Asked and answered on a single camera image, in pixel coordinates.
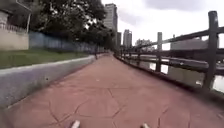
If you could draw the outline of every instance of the grass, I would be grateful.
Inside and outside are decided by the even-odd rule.
[[[83,53],[58,53],[47,50],[0,51],[0,69],[43,64],[87,56]]]

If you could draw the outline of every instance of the skyscraper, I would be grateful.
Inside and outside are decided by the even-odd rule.
[[[125,47],[132,47],[132,32],[128,29],[124,31],[123,45]]]
[[[119,46],[121,46],[121,32],[118,32],[117,33],[117,46],[119,47]]]
[[[113,38],[114,47],[117,49],[119,47],[117,42],[117,6],[115,4],[106,4],[105,11],[107,12],[106,19],[104,20],[104,25],[114,31],[115,37]]]

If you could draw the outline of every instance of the lamp post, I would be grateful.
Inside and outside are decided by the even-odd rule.
[[[27,19],[27,26],[26,26],[26,32],[28,33],[29,32],[29,28],[30,28],[30,18],[31,18],[31,9],[28,8],[26,5],[20,3],[18,0],[16,0],[16,3],[20,6],[22,6],[23,8],[27,9],[30,13],[29,13],[29,16],[28,16],[28,19]]]

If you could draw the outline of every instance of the cloudy sky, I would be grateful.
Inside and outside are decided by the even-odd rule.
[[[224,26],[223,0],[102,0],[118,7],[118,30],[130,29],[133,44],[137,39],[156,41],[157,32],[164,39],[208,29],[208,11],[218,12]]]

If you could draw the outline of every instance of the walkway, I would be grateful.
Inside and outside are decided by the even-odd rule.
[[[223,128],[223,111],[103,57],[6,110],[15,128]]]

